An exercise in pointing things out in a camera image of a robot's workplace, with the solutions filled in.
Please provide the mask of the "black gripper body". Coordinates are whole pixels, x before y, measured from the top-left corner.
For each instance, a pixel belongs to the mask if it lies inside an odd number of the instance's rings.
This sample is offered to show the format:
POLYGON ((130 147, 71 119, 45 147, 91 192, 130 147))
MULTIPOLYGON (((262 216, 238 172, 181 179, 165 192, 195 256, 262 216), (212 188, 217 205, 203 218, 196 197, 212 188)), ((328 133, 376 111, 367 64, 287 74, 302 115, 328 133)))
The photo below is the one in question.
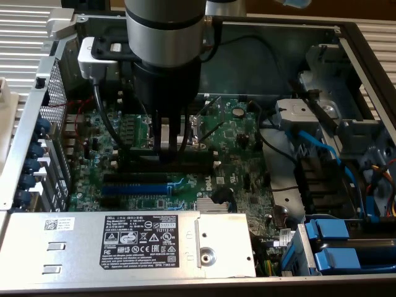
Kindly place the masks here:
POLYGON ((171 68, 135 62, 132 75, 136 97, 161 117, 179 115, 197 96, 200 72, 199 59, 171 68))

